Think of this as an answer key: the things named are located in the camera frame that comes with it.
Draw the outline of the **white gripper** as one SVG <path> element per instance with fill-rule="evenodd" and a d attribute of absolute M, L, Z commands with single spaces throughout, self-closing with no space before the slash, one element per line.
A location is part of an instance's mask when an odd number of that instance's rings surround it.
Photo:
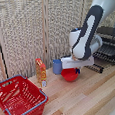
<path fill-rule="evenodd" d="M 69 69 L 69 68 L 79 68 L 83 66 L 89 66 L 94 64 L 94 57 L 89 57 L 88 60 L 74 60 L 70 56 L 66 58 L 62 58 L 62 68 Z"/>

